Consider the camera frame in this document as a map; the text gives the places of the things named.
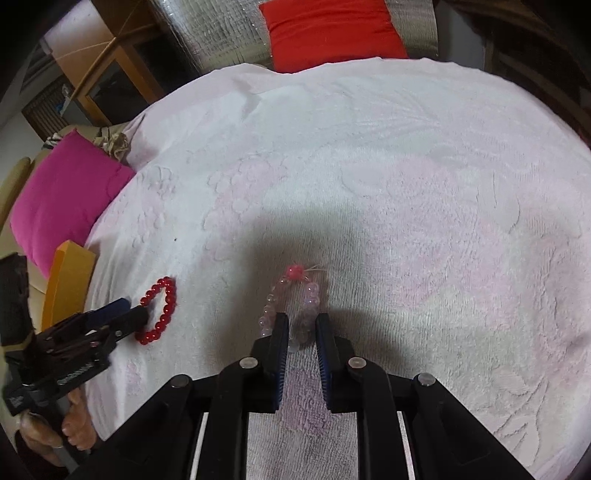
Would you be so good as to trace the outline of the left hand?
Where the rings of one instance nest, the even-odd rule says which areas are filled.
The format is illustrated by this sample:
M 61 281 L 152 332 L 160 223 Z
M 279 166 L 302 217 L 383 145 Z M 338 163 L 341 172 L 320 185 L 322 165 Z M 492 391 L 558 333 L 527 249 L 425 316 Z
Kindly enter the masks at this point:
M 55 467 L 64 466 L 57 455 L 57 450 L 63 447 L 64 440 L 82 452 L 89 451 L 99 440 L 83 389 L 76 388 L 70 391 L 67 398 L 69 409 L 57 431 L 51 428 L 44 417 L 29 411 L 22 412 L 19 418 L 19 432 L 26 446 Z

